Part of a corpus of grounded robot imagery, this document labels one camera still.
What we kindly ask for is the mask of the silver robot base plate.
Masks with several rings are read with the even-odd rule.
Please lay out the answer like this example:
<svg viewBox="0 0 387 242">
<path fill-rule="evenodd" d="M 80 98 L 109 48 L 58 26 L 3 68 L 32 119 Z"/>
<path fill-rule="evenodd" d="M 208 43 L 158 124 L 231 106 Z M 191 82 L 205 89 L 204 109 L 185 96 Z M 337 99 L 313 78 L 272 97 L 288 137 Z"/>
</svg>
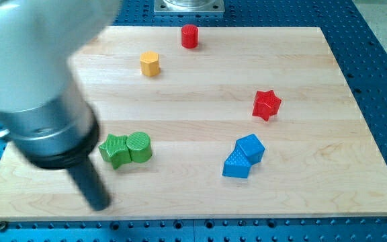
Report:
<svg viewBox="0 0 387 242">
<path fill-rule="evenodd" d="M 224 0 L 155 0 L 155 13 L 224 13 Z"/>
</svg>

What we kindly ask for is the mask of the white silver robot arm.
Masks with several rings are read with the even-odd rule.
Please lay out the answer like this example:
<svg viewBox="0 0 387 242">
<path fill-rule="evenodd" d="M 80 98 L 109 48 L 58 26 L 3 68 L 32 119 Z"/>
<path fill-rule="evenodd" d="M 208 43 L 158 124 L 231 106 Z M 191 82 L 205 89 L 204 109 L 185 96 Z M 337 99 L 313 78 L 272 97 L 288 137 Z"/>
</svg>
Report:
<svg viewBox="0 0 387 242">
<path fill-rule="evenodd" d="M 94 210 L 110 195 L 89 154 L 99 123 L 69 66 L 110 25 L 120 0 L 0 1 L 0 138 L 43 169 L 64 169 Z"/>
</svg>

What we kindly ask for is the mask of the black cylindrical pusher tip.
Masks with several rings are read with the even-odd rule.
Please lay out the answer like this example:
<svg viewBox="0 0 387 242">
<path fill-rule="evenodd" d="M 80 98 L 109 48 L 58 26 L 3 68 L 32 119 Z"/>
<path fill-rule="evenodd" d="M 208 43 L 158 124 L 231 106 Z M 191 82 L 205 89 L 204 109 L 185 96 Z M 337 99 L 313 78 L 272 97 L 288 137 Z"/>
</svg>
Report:
<svg viewBox="0 0 387 242">
<path fill-rule="evenodd" d="M 82 159 L 67 171 L 93 210 L 103 210 L 110 205 L 110 194 L 90 158 Z"/>
</svg>

